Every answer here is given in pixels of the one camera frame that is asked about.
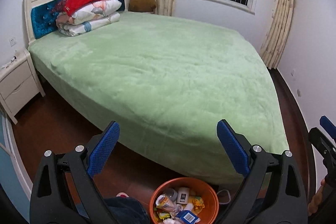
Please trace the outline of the right hand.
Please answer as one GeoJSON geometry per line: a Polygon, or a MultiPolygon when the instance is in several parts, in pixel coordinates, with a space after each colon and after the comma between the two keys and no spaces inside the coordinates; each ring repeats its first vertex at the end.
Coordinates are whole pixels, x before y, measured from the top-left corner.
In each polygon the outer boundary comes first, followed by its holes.
{"type": "Polygon", "coordinates": [[[325,186],[325,179],[321,181],[321,186],[317,190],[316,194],[313,196],[311,202],[309,203],[308,209],[308,216],[316,213],[318,210],[319,205],[322,203],[323,200],[323,188],[325,186]]]}

